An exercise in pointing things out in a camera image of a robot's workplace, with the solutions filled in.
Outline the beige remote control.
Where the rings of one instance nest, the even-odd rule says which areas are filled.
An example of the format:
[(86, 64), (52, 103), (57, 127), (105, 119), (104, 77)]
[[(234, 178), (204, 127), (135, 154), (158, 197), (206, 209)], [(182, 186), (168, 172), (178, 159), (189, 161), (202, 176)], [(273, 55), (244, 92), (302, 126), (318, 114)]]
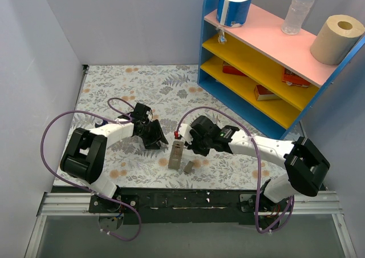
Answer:
[(184, 142), (175, 140), (172, 145), (171, 154), (169, 158), (168, 168), (171, 170), (178, 170), (180, 168), (181, 159), (183, 156)]

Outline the beige battery cover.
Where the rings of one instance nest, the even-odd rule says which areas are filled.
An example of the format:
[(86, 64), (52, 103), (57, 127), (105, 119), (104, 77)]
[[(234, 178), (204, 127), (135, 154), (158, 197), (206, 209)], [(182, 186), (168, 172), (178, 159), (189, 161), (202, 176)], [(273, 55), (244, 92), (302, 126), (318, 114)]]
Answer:
[(189, 162), (186, 164), (185, 168), (184, 168), (184, 172), (185, 172), (186, 174), (191, 173), (191, 171), (192, 171), (193, 167), (194, 167), (194, 162), (189, 161)]

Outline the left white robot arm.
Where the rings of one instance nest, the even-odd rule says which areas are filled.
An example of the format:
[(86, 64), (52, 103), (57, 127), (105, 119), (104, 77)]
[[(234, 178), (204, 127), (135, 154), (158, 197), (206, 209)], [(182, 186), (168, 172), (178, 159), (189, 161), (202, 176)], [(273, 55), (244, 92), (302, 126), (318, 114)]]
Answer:
[(142, 139), (146, 150), (159, 150), (168, 144), (159, 121), (150, 117), (150, 107), (137, 103), (127, 116), (129, 123), (123, 123), (125, 117), (115, 123), (86, 130), (77, 128), (71, 135), (60, 162), (60, 169), (77, 178), (90, 190), (103, 196), (102, 206), (108, 212), (116, 212), (121, 207), (121, 198), (116, 195), (117, 185), (103, 174), (106, 150), (109, 146), (133, 136)]

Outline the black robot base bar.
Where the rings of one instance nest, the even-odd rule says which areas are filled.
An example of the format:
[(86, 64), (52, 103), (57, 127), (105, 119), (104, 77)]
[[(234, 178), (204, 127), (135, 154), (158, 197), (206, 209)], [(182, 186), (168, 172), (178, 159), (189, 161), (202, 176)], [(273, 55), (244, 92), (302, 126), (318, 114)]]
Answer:
[(96, 195), (89, 212), (115, 215), (118, 224), (238, 223), (265, 229), (289, 212), (289, 200), (269, 204), (260, 198), (259, 217), (254, 218), (254, 190), (194, 190), (169, 188), (118, 188), (117, 203)]

